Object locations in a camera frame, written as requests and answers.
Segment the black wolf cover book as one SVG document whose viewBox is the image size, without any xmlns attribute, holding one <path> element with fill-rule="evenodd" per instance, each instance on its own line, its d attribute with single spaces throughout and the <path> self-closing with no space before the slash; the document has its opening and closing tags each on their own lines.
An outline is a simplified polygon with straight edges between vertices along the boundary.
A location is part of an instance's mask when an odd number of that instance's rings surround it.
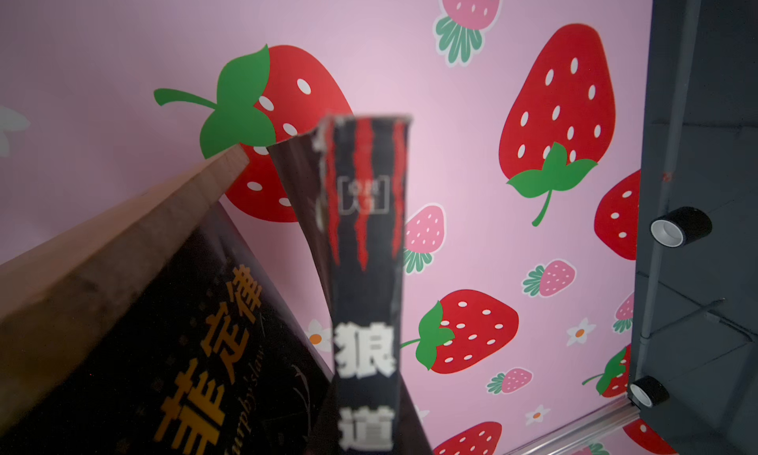
<svg viewBox="0 0 758 455">
<path fill-rule="evenodd" d="M 428 454 L 401 374 L 406 115 L 324 118 L 268 151 L 332 320 L 334 374 L 310 454 Z"/>
</svg>

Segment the black antler cover book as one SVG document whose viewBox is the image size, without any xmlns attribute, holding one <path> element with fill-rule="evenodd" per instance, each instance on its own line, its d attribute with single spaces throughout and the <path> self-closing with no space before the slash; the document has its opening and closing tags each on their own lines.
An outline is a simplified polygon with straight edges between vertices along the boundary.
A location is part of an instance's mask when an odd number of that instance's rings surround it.
<svg viewBox="0 0 758 455">
<path fill-rule="evenodd" d="M 302 454 L 323 362 L 222 206 L 5 454 Z"/>
</svg>

